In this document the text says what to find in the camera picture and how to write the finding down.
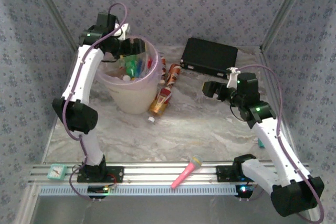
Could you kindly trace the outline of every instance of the black box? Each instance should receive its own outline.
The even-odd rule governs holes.
[[[226,69],[235,66],[237,53],[238,49],[232,46],[190,38],[181,58],[181,67],[226,79]]]

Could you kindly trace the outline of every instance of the white clip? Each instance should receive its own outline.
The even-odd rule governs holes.
[[[238,81],[238,75],[240,74],[240,71],[237,71],[238,68],[228,68],[227,70],[230,70],[230,76],[229,76],[229,82],[227,83],[227,88],[237,88],[237,81]]]
[[[114,28],[118,28],[119,27],[119,24],[115,24]],[[119,36],[121,35],[118,39],[119,40],[125,40],[126,39],[126,33],[128,33],[130,31],[130,24],[126,23],[126,24],[123,24],[121,26],[121,28],[113,35],[113,36]]]

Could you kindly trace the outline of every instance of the bottle cap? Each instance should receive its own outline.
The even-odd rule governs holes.
[[[154,122],[155,122],[155,118],[152,117],[152,116],[150,116],[150,117],[148,118],[148,121],[150,121],[151,123],[154,123]]]
[[[130,81],[130,80],[131,80],[131,77],[129,77],[127,74],[125,74],[125,75],[122,77],[122,80],[123,80],[123,81]]]

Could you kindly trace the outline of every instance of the pink toy microphone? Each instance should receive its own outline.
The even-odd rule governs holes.
[[[200,156],[193,156],[192,159],[190,160],[190,163],[179,175],[179,177],[172,183],[171,187],[175,189],[177,186],[179,186],[180,183],[182,183],[183,180],[186,179],[187,176],[189,176],[190,173],[192,173],[196,169],[199,169],[201,165],[202,165],[202,158]]]

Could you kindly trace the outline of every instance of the bucket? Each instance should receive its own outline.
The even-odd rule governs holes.
[[[146,52],[142,54],[147,54],[148,58],[152,60],[147,75],[134,81],[123,81],[118,77],[106,74],[117,69],[119,67],[118,63],[101,62],[95,79],[106,86],[115,103],[123,112],[141,114],[149,109],[156,96],[161,79],[162,66],[156,49],[149,41],[141,36],[130,38],[140,38],[145,42]]]

